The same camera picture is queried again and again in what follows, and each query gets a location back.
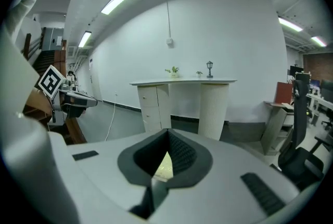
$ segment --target doorway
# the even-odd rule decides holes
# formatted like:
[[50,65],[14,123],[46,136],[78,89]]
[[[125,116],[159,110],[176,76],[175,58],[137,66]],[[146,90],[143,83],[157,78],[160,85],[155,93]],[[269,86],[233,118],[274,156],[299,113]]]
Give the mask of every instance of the doorway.
[[98,78],[97,68],[96,68],[96,66],[94,67],[92,58],[89,60],[89,70],[90,70],[90,82],[92,84],[94,98],[99,101],[103,101],[102,94],[100,92],[100,87],[99,87],[99,78]]

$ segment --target counter top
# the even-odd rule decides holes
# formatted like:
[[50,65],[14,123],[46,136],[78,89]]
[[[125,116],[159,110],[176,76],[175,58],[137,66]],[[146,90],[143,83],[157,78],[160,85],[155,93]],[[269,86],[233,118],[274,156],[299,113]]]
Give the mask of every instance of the counter top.
[[216,83],[216,84],[229,84],[237,81],[231,78],[165,78],[165,79],[153,79],[153,80],[138,80],[133,81],[130,85],[144,86],[144,85],[156,85],[156,84],[171,84],[171,83]]
[[306,96],[317,100],[318,103],[320,103],[321,105],[333,110],[333,103],[319,97],[319,95],[314,95],[314,94],[308,93]]

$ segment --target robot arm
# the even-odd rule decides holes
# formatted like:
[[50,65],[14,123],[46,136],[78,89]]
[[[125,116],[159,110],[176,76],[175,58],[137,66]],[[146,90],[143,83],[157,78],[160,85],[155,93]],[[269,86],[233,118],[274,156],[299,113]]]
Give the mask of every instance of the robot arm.
[[49,126],[62,126],[67,118],[80,117],[88,107],[98,103],[93,97],[72,91],[70,81],[52,65],[43,74],[38,85],[52,105]]

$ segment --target hanging cable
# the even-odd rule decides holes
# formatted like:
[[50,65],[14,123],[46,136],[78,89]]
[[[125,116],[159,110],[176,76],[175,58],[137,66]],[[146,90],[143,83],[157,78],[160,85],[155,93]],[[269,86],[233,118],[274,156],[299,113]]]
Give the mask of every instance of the hanging cable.
[[106,142],[106,140],[108,139],[108,136],[109,136],[109,133],[110,133],[110,130],[111,130],[111,127],[112,127],[113,118],[114,118],[114,112],[116,112],[116,96],[117,96],[117,95],[115,95],[115,97],[114,97],[113,115],[112,115],[112,120],[111,120],[111,124],[110,124],[110,127],[109,127],[108,134],[106,135],[106,138],[105,138],[105,142]]
[[168,2],[168,0],[166,0],[166,8],[167,8],[167,10],[168,10],[169,38],[171,38],[170,15],[169,15],[169,2]]

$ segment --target red panel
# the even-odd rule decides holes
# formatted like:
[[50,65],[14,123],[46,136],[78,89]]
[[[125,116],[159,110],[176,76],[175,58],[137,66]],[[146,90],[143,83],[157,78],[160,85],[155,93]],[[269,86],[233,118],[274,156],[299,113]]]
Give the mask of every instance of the red panel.
[[276,87],[275,103],[290,104],[292,97],[292,84],[278,82]]

